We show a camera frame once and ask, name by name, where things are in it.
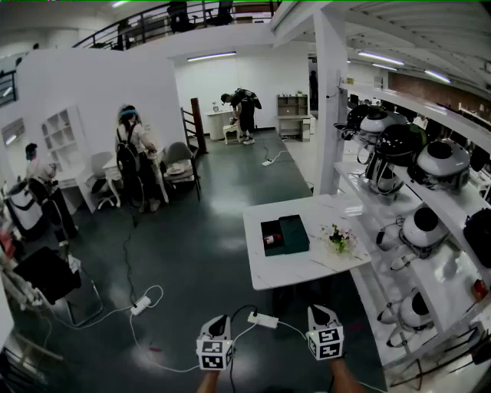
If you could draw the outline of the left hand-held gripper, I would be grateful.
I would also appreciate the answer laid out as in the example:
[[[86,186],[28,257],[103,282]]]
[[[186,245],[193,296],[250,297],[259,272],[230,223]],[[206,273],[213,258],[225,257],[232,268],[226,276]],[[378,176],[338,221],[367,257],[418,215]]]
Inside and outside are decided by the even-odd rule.
[[[196,339],[196,354],[203,371],[225,371],[231,364],[235,342],[231,318],[219,315],[206,322]]]

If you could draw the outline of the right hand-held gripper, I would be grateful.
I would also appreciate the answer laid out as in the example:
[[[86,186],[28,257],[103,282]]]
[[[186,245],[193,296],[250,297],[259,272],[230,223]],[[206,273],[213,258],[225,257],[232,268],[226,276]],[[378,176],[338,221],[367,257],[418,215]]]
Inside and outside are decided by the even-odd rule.
[[[344,328],[337,314],[322,305],[308,307],[308,348],[317,361],[341,358]]]

